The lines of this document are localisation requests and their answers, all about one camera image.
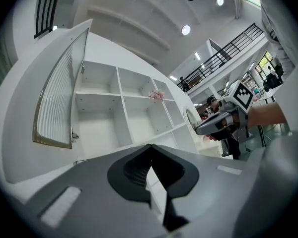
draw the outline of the person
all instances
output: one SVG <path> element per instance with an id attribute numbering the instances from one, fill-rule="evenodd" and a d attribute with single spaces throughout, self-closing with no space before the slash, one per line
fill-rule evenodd
<path id="1" fill-rule="evenodd" d="M 210 106 L 215 113 L 219 111 L 219 102 L 214 96 L 210 96 L 207 99 L 207 104 Z M 234 139 L 232 136 L 226 139 L 228 144 L 228 152 L 230 155 L 233 155 L 234 160 L 238 160 L 240 156 L 240 150 L 239 150 L 239 142 Z"/>
<path id="2" fill-rule="evenodd" d="M 270 73 L 267 75 L 267 80 L 266 80 L 267 88 L 273 89 L 277 86 L 280 86 L 281 82 L 280 82 L 275 70 L 272 69 L 270 66 L 268 66 L 268 69 L 269 69 Z"/>
<path id="3" fill-rule="evenodd" d="M 270 71 L 270 74 L 272 74 L 273 76 L 275 76 L 278 79 L 278 82 L 282 83 L 282 81 L 280 80 L 280 78 L 277 75 L 276 71 L 274 69 L 272 69 L 270 66 L 268 66 L 268 69 Z"/>
<path id="4" fill-rule="evenodd" d="M 183 77 L 180 77 L 180 81 L 181 81 L 180 83 L 181 83 L 181 85 L 183 87 L 183 92 L 187 92 L 187 91 L 189 91 L 191 89 L 191 87 L 189 86 L 189 84 L 183 80 Z"/>
<path id="5" fill-rule="evenodd" d="M 285 82 L 298 63 L 298 24 L 283 1 L 260 1 L 262 30 L 279 58 Z"/>

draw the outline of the recessed light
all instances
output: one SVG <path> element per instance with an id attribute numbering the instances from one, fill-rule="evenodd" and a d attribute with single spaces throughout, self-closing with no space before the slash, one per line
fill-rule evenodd
<path id="1" fill-rule="evenodd" d="M 250 66 L 250 68 L 248 70 L 251 70 L 254 66 L 255 62 L 252 63 L 252 65 Z"/>
<path id="2" fill-rule="evenodd" d="M 217 0 L 217 4 L 218 4 L 219 6 L 222 6 L 223 3 L 224 3 L 224 0 Z"/>
<path id="3" fill-rule="evenodd" d="M 182 34 L 183 35 L 188 35 L 191 31 L 191 27 L 190 26 L 184 26 L 182 27 Z"/>
<path id="4" fill-rule="evenodd" d="M 174 76 L 170 76 L 170 78 L 171 78 L 172 80 L 174 80 L 174 81 L 177 81 L 177 80 L 178 80 L 178 79 L 175 78 Z"/>
<path id="5" fill-rule="evenodd" d="M 197 52 L 194 53 L 198 60 L 201 60 L 199 54 Z"/>

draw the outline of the person in black clothing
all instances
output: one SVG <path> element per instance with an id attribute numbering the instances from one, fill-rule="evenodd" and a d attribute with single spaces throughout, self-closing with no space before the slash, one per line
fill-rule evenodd
<path id="1" fill-rule="evenodd" d="M 219 111 L 219 102 L 214 96 L 210 96 L 207 99 L 207 104 L 210 106 L 214 112 Z M 239 142 L 235 140 L 232 136 L 226 139 L 228 144 L 228 152 L 230 155 L 233 155 L 233 159 L 238 160 L 240 156 L 240 150 L 239 150 Z"/>
<path id="2" fill-rule="evenodd" d="M 189 91 L 191 89 L 189 84 L 183 80 L 183 77 L 180 77 L 180 80 L 181 80 L 181 85 L 183 87 L 183 92 Z"/>

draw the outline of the white shelving unit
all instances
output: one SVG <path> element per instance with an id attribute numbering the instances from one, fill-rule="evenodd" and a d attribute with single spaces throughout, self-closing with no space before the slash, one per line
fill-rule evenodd
<path id="1" fill-rule="evenodd" d="M 150 77 L 126 69 L 119 69 L 122 93 L 125 96 L 144 96 L 155 89 Z"/>
<path id="2" fill-rule="evenodd" d="M 177 125 L 183 123 L 183 116 L 182 116 L 182 113 L 180 112 L 176 102 L 165 100 L 164 104 L 168 110 L 168 113 L 170 115 L 173 125 L 177 126 Z"/>
<path id="3" fill-rule="evenodd" d="M 121 96 L 77 94 L 80 140 L 87 156 L 132 145 Z"/>
<path id="4" fill-rule="evenodd" d="M 161 90 L 162 92 L 164 92 L 164 98 L 166 100 L 174 100 L 170 89 L 168 88 L 167 84 L 164 82 L 161 82 L 159 80 L 154 79 L 155 85 L 157 86 L 158 90 Z"/>
<path id="5" fill-rule="evenodd" d="M 148 141 L 147 144 L 165 145 L 172 148 L 178 148 L 177 142 L 175 141 L 172 132 L 164 134 L 158 138 L 152 139 Z"/>
<path id="6" fill-rule="evenodd" d="M 84 159 L 143 144 L 194 152 L 190 131 L 165 83 L 88 61 L 79 80 L 76 105 Z M 164 91 L 166 100 L 150 99 L 154 89 Z"/>
<path id="7" fill-rule="evenodd" d="M 135 143 L 172 129 L 162 101 L 124 97 L 127 117 Z"/>
<path id="8" fill-rule="evenodd" d="M 117 68 L 95 62 L 84 62 L 84 75 L 81 84 L 82 93 L 120 94 Z"/>

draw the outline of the black metal railing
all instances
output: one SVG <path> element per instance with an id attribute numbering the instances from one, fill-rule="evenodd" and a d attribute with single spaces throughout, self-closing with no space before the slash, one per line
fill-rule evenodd
<path id="1" fill-rule="evenodd" d="M 221 68 L 234 56 L 245 49 L 249 44 L 251 44 L 257 37 L 259 37 L 263 31 L 254 24 L 248 27 L 235 39 L 233 39 L 229 44 L 223 47 L 215 55 L 206 60 L 197 69 L 191 72 L 188 76 L 184 78 L 190 88 L 200 83 L 203 79 L 210 76 L 217 69 Z M 177 84 L 182 90 L 183 86 L 181 83 Z"/>
<path id="2" fill-rule="evenodd" d="M 53 31 L 53 21 L 58 0 L 38 0 L 36 12 L 36 34 L 39 37 L 45 32 Z"/>

